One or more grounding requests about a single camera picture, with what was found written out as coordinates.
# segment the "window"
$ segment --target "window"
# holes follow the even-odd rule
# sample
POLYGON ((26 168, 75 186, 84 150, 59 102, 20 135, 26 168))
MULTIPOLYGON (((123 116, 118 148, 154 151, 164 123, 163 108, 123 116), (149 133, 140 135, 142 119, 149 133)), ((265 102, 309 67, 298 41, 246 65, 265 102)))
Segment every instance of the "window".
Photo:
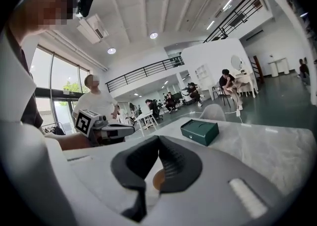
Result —
POLYGON ((52 89, 81 92, 77 67, 55 56, 52 68, 52 89))
POLYGON ((74 122, 70 114, 68 102, 54 101, 54 106, 55 106, 57 121, 62 124, 65 130, 65 134, 75 133, 76 131, 74 128, 74 122))
POLYGON ((37 87, 49 88, 51 59, 52 54, 36 48, 30 67, 30 73, 37 87))
POLYGON ((36 105, 43 119, 42 126, 52 124, 55 122, 53 118, 51 103, 49 98, 36 98, 36 105))
POLYGON ((81 87, 83 89, 83 93, 88 93, 89 89, 85 86, 85 78, 87 77, 87 75, 89 74, 89 72, 79 69, 79 75, 80 75, 80 82, 81 82, 81 87))

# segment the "handheld device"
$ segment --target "handheld device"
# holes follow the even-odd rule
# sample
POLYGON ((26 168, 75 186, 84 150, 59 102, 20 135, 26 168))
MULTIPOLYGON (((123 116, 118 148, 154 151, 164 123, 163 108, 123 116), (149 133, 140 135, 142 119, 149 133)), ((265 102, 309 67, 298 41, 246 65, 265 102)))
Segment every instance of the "handheld device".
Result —
POLYGON ((106 116, 87 109, 79 110, 75 128, 89 139, 93 147, 100 145, 95 136, 95 130, 100 131, 103 140, 124 138, 135 132, 135 128, 131 125, 109 124, 106 116))

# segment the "tree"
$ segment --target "tree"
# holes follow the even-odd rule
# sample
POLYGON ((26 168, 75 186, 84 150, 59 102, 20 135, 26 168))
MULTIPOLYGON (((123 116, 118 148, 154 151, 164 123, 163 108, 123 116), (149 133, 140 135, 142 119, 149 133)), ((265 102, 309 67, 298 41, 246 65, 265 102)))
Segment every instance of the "tree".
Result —
MULTIPOLYGON (((84 85, 81 86, 83 93, 88 93, 89 89, 84 85)), ((78 82, 74 82, 74 83, 70 83, 69 81, 67 81, 66 85, 63 86, 64 90, 68 90, 68 91, 72 91, 72 92, 79 92, 81 93, 80 89, 79 89, 79 84, 78 82)), ((66 106, 67 102, 59 102, 59 105, 61 106, 66 106)))

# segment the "vanity table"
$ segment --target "vanity table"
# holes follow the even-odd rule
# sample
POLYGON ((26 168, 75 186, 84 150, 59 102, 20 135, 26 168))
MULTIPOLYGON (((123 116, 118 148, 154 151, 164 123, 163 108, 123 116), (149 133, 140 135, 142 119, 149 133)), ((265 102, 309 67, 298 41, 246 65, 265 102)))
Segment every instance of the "vanity table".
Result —
POLYGON ((249 71, 249 68, 246 67, 244 62, 238 56, 233 55, 231 57, 231 65, 235 69, 235 71, 232 72, 232 75, 234 76, 236 81, 240 83, 249 83, 250 84, 249 92, 252 92, 253 98, 255 98, 256 95, 254 91, 257 94, 259 92, 258 92, 258 85, 257 85, 256 78, 254 76, 254 73, 249 71))
POLYGON ((289 74, 287 58, 284 57, 277 60, 273 60, 268 63, 269 67, 271 68, 272 77, 278 76, 278 67, 277 67, 278 63, 282 63, 281 65, 282 72, 284 72, 284 74, 289 74))

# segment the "recessed light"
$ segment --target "recessed light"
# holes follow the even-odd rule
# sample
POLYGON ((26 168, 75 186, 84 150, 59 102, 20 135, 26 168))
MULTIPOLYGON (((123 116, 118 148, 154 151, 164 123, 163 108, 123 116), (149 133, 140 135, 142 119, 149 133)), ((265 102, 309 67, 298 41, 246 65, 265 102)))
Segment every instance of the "recessed light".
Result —
POLYGON ((209 28, 214 24, 214 21, 211 22, 211 24, 209 24, 209 26, 207 27, 207 30, 209 30, 209 28))
POLYGON ((117 51, 117 50, 116 50, 115 48, 109 48, 109 49, 108 49, 108 53, 109 53, 109 54, 115 54, 116 51, 117 51))
POLYGON ((226 7, 227 7, 231 2, 232 2, 232 0, 229 0, 229 1, 227 2, 227 4, 223 7, 223 10, 225 10, 226 7))
POLYGON ((158 34, 156 32, 151 33, 150 38, 155 39, 158 37, 158 34))

